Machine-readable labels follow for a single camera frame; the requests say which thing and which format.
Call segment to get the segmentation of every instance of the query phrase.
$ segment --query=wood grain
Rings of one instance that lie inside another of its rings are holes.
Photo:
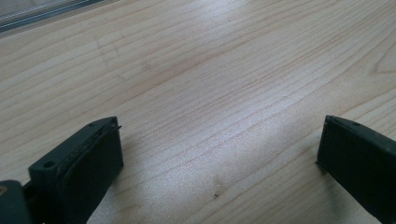
[[[377,223],[315,165],[325,115],[396,139],[396,2],[117,1],[0,39],[0,178],[118,116],[90,223]]]

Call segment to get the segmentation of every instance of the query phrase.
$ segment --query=wooden table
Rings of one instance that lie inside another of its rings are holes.
[[[377,223],[315,165],[325,115],[396,138],[395,1],[152,0],[0,39],[0,179],[118,116],[90,223]]]

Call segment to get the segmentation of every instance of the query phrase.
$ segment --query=wooden surface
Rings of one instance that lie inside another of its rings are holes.
[[[325,115],[396,138],[395,1],[118,1],[0,39],[0,179],[118,116],[90,223],[377,223],[315,165]]]

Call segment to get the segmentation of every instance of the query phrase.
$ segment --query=light wood tabletop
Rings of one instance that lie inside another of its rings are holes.
[[[315,165],[326,115],[396,139],[396,2],[120,0],[0,39],[0,179],[117,116],[89,223],[378,223]]]

